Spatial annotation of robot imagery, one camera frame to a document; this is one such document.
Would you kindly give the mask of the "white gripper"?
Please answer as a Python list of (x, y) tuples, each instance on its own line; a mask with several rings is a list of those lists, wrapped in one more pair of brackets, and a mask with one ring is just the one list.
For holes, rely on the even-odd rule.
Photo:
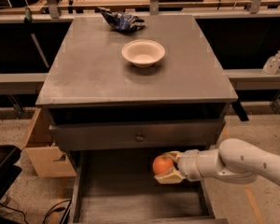
[(179, 151), (169, 151), (164, 153), (174, 163), (177, 168), (172, 167), (160, 175), (154, 175), (154, 178), (160, 184), (178, 184), (185, 178), (188, 181), (201, 181), (207, 177), (218, 177), (223, 170), (223, 162), (218, 155), (218, 150), (198, 149), (187, 150), (180, 153)]

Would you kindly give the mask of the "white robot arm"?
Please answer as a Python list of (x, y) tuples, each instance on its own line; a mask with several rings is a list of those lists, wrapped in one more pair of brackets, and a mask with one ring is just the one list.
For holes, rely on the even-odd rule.
[(216, 149), (165, 152), (155, 158), (152, 169), (160, 184), (212, 177), (244, 185), (262, 176), (280, 187), (280, 156), (235, 138), (224, 140)]

